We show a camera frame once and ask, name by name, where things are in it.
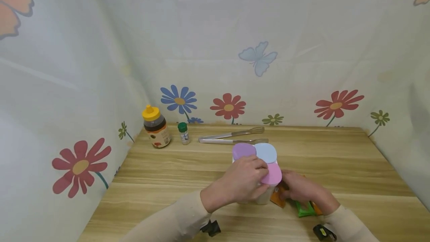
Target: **curtain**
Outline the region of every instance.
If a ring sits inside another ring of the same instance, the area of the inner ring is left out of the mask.
[[[429,0],[0,0],[7,241],[76,241],[143,124],[361,127],[430,206]]]

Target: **green jar lid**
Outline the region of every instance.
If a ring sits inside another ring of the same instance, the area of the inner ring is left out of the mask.
[[[181,133],[186,132],[186,131],[188,130],[188,128],[187,128],[187,124],[186,124],[186,123],[184,123],[184,122],[179,123],[179,124],[178,124],[178,129],[179,129],[179,132],[181,132]]]

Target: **metal tongs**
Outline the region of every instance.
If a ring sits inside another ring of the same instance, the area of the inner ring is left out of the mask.
[[[231,132],[231,133],[226,133],[226,134],[217,134],[214,136],[199,137],[199,142],[200,143],[212,143],[212,144],[268,143],[269,142],[268,138],[260,138],[260,139],[253,139],[253,140],[220,139],[220,138],[224,138],[224,137],[237,137],[237,136],[243,136],[246,134],[263,134],[263,133],[264,133],[264,127],[254,127],[254,128],[244,130],[244,131]]]

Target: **flower stem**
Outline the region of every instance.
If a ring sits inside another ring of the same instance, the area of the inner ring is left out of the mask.
[[[134,143],[134,140],[133,140],[133,138],[130,136],[130,134],[127,132],[127,131],[125,131],[126,133],[127,133],[127,135],[128,135],[128,137],[130,137],[130,139],[133,141],[133,143]]]
[[[373,130],[373,132],[371,132],[371,134],[370,134],[370,135],[368,135],[367,137],[370,137],[371,135],[373,135],[373,133],[374,133],[374,132],[376,132],[376,130],[379,128],[379,126],[381,126],[381,125],[378,125],[378,126],[375,128],[375,130]]]
[[[334,120],[334,115],[333,115],[333,118],[331,118],[331,120],[329,121],[328,125],[326,125],[325,127],[329,126],[333,120]]]
[[[100,179],[102,179],[102,182],[105,184],[106,188],[109,188],[109,185],[106,182],[105,178],[102,176],[102,174],[100,174],[100,172],[96,172],[96,174],[100,177]]]
[[[188,114],[187,114],[187,112],[185,110],[184,110],[184,113],[186,114],[187,122],[188,122],[188,120],[190,119],[190,117],[188,116]]]

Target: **hand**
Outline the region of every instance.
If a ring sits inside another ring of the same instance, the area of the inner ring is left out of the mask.
[[[269,170],[268,165],[257,156],[242,157],[232,163],[224,176],[203,189],[200,197],[206,211],[215,210],[235,202],[248,202],[257,199],[269,185],[260,180]]]
[[[339,201],[326,188],[296,172],[282,170],[282,180],[289,190],[283,192],[281,198],[290,198],[304,207],[309,201],[313,201],[324,215],[333,213],[340,206]]]

